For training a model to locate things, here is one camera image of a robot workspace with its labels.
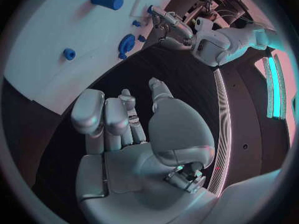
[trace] blue foam ring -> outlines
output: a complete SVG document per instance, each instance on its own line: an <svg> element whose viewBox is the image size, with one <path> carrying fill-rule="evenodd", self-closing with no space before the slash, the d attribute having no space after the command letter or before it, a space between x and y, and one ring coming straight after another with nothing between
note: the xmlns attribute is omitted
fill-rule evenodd
<svg viewBox="0 0 299 224"><path fill-rule="evenodd" d="M124 0L90 0L92 4L108 7L113 10L118 10L124 4Z"/></svg>
<svg viewBox="0 0 299 224"><path fill-rule="evenodd" d="M63 55L64 55L65 59L71 61L75 58L76 52L71 48L66 48L63 51Z"/></svg>
<svg viewBox="0 0 299 224"><path fill-rule="evenodd" d="M126 59L126 53L131 51L135 46L135 36L132 34L126 35L119 44L119 58Z"/></svg>
<svg viewBox="0 0 299 224"><path fill-rule="evenodd" d="M144 37L144 36L142 36L142 35L139 35L139 37L138 37L138 41L140 41L140 42L145 42L147 39Z"/></svg>
<svg viewBox="0 0 299 224"><path fill-rule="evenodd" d="M152 8L152 5L150 5L150 6L148 7L148 13L149 13L149 14L152 14L152 10L151 10L151 8Z"/></svg>
<svg viewBox="0 0 299 224"><path fill-rule="evenodd" d="M139 21L137 21L137 20L134 20L133 23L132 23L132 25L138 27L138 26L141 26L141 23Z"/></svg>

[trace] cyan light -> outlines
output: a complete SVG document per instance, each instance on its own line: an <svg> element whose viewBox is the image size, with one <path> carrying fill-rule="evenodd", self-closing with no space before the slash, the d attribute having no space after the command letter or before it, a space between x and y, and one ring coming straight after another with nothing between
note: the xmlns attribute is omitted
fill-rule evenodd
<svg viewBox="0 0 299 224"><path fill-rule="evenodd" d="M273 81L273 117L280 117L281 109L281 97L280 97L280 88L278 74L276 70L276 65L272 57L269 58L269 66L271 70L271 76Z"/></svg>

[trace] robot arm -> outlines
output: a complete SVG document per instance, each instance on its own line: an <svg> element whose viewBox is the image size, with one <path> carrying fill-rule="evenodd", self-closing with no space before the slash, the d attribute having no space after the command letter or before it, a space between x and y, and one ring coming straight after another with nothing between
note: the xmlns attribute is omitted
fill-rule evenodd
<svg viewBox="0 0 299 224"><path fill-rule="evenodd" d="M242 29L222 28L212 30L213 22L198 17L195 24L196 34L181 21L174 12L166 12L151 6L156 28L163 28L165 36L159 39L160 45L171 50L190 50L192 55L208 66L221 66L242 56L249 47L265 50L267 46L283 50L283 45L275 31L260 25L248 24ZM182 37L183 42L167 37L173 29Z"/></svg>

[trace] black floor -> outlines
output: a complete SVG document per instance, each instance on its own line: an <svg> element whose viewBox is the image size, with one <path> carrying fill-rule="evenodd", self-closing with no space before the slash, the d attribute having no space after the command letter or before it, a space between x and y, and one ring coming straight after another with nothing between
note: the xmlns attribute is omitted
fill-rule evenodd
<svg viewBox="0 0 299 224"><path fill-rule="evenodd" d="M148 87L151 77L164 81L174 97L185 101L202 115L217 146L219 109L214 75L209 67L188 52L150 47L111 70L92 88L103 91L107 98L117 97L122 89L128 88L137 99L136 110L148 137L148 121L152 116ZM68 113L44 152L33 186L43 202L71 223L85 221L75 198L76 172L84 154L84 136L74 130ZM207 180L212 167L204 172Z"/></svg>

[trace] blue toy piece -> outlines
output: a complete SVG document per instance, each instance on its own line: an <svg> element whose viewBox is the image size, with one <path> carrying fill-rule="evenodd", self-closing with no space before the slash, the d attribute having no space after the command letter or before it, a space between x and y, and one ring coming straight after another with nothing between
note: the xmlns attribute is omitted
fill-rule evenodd
<svg viewBox="0 0 299 224"><path fill-rule="evenodd" d="M141 23L139 21L137 21L137 20L134 20L133 23L132 23L132 25L138 27L138 26L141 26Z"/></svg>
<svg viewBox="0 0 299 224"><path fill-rule="evenodd" d="M71 61L75 58L76 52L71 48L66 48L63 51L63 55L64 55L65 59Z"/></svg>
<svg viewBox="0 0 299 224"><path fill-rule="evenodd" d="M92 4L105 6L113 10L118 10L124 4L124 0L90 0Z"/></svg>
<svg viewBox="0 0 299 224"><path fill-rule="evenodd" d="M149 14L152 14L151 7L152 7L152 5L150 5L150 6L148 7L148 13L149 13Z"/></svg>
<svg viewBox="0 0 299 224"><path fill-rule="evenodd" d="M126 53L131 51L135 46L135 36L132 34L126 35L119 45L119 58L125 60L127 58Z"/></svg>
<svg viewBox="0 0 299 224"><path fill-rule="evenodd" d="M142 35L139 35L139 37L138 37L138 41L140 41L140 42L145 42L147 39L144 37L144 36L142 36Z"/></svg>

